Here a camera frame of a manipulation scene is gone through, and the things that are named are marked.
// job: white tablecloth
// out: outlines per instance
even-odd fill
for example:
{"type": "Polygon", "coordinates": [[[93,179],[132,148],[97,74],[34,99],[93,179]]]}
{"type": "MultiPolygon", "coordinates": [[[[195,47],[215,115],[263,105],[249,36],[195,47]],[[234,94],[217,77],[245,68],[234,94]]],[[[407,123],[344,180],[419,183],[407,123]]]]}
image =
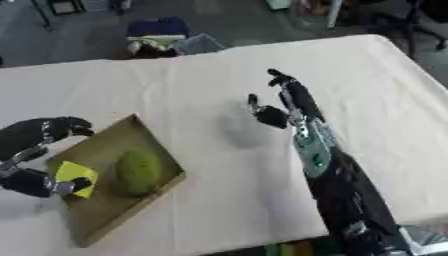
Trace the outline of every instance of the white tablecloth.
{"type": "Polygon", "coordinates": [[[448,215],[447,92],[386,39],[355,36],[0,70],[0,126],[73,115],[101,130],[137,113],[188,175],[87,249],[72,245],[57,199],[0,191],[1,254],[195,255],[324,234],[291,131],[244,107],[250,92],[280,106],[268,68],[308,86],[400,223],[448,215]]]}

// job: black office chair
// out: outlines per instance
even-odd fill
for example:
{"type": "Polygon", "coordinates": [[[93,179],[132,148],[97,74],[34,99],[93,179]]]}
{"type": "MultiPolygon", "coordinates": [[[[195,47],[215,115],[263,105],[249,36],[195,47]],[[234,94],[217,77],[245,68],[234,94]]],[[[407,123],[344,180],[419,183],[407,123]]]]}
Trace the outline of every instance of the black office chair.
{"type": "Polygon", "coordinates": [[[420,25],[420,12],[428,14],[431,18],[436,20],[437,22],[444,22],[442,17],[434,16],[434,11],[446,14],[448,16],[448,8],[446,10],[440,11],[434,8],[434,6],[429,6],[429,4],[434,4],[435,1],[448,1],[448,0],[407,0],[411,4],[411,9],[405,18],[399,18],[392,16],[386,13],[376,13],[373,16],[373,23],[376,24],[379,19],[383,19],[389,22],[392,27],[390,29],[398,29],[404,36],[407,46],[408,46],[408,55],[412,59],[415,57],[415,38],[414,33],[421,33],[425,35],[432,36],[439,40],[439,43],[436,46],[436,50],[440,51],[446,48],[447,46],[447,38],[428,29],[424,26],[420,25]]]}

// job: green fruit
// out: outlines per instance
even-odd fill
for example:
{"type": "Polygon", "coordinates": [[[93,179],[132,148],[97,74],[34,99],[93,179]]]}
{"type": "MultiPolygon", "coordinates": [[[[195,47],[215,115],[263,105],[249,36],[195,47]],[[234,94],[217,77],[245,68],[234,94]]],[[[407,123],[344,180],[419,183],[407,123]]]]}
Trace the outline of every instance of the green fruit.
{"type": "Polygon", "coordinates": [[[116,165],[117,180],[131,196],[143,196],[157,189],[162,177],[159,157],[149,151],[126,151],[116,165]]]}

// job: cardboard tray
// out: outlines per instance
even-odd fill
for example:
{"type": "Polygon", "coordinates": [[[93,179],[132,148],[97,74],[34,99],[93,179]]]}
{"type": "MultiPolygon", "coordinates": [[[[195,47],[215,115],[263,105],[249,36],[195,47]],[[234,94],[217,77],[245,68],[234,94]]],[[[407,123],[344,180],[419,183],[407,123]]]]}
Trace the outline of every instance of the cardboard tray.
{"type": "Polygon", "coordinates": [[[74,195],[64,197],[68,206],[68,224],[72,237],[80,247],[87,247],[98,241],[185,178],[182,167],[136,115],[118,121],[48,159],[50,173],[56,173],[63,161],[89,167],[99,175],[89,199],[74,195]],[[114,185],[115,163],[126,150],[135,148],[156,153],[163,168],[159,191],[137,198],[120,194],[114,185]]]}

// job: robotic arm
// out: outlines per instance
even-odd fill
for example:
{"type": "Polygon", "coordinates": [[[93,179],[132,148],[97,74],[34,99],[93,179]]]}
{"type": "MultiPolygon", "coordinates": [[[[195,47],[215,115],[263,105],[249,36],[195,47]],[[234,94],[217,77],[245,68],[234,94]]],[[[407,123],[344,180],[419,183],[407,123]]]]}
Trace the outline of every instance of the robotic arm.
{"type": "Polygon", "coordinates": [[[348,256],[412,256],[386,203],[359,164],[337,144],[313,97],[293,77],[270,69],[270,86],[279,86],[288,113],[248,103],[261,123],[296,128],[294,146],[317,208],[330,233],[348,256]]]}
{"type": "Polygon", "coordinates": [[[91,136],[92,125],[76,117],[39,118],[17,122],[0,130],[0,185],[35,197],[66,195],[91,185],[86,178],[57,182],[35,169],[18,167],[45,155],[47,145],[71,135],[91,136]]]}

